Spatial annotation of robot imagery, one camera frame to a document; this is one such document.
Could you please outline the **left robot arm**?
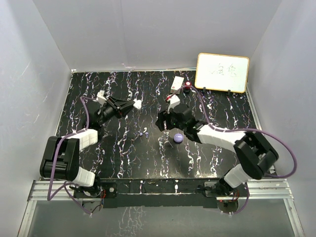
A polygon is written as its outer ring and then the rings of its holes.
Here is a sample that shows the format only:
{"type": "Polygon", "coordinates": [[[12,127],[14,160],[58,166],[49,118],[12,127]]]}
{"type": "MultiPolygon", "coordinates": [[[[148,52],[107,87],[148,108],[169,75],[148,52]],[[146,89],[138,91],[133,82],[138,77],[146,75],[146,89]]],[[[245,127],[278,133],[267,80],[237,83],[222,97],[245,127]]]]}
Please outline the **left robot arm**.
{"type": "Polygon", "coordinates": [[[142,101],[124,101],[112,96],[98,96],[95,109],[85,107],[86,118],[83,128],[72,134],[48,138],[40,175],[43,178],[60,179],[85,187],[91,197],[101,194],[102,185],[95,181],[96,174],[79,165],[79,153],[102,138],[102,126],[111,118],[125,117],[132,109],[141,109],[142,101]]]}

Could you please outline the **white earbud charging case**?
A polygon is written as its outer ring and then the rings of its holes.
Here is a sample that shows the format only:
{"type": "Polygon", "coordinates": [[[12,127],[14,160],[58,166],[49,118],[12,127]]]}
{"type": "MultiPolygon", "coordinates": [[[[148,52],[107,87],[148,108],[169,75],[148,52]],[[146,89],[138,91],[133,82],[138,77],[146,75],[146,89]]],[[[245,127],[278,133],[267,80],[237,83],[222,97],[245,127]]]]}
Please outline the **white earbud charging case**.
{"type": "Polygon", "coordinates": [[[134,99],[133,100],[134,104],[133,104],[133,107],[140,110],[142,108],[142,100],[137,100],[137,99],[134,99]]]}

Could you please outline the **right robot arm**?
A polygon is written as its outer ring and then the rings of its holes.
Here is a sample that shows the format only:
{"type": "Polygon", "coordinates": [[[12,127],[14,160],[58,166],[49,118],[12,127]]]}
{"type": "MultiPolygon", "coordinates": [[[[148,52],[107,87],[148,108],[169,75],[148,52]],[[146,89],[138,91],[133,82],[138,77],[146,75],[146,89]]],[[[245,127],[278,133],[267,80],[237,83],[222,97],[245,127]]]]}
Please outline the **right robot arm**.
{"type": "Polygon", "coordinates": [[[206,122],[195,119],[185,104],[160,111],[156,126],[160,131],[180,129],[193,142],[215,145],[236,154],[239,164],[207,188],[207,191],[218,195],[231,196],[242,183],[262,179],[279,158],[277,151],[260,132],[216,131],[206,122]]]}

